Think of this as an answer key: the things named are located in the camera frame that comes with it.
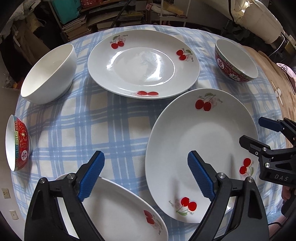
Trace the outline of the person's right hand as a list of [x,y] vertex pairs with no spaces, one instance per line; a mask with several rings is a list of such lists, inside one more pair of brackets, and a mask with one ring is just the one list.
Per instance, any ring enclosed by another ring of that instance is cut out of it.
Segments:
[[295,210],[295,187],[283,186],[281,196],[283,199],[281,213],[289,217]]

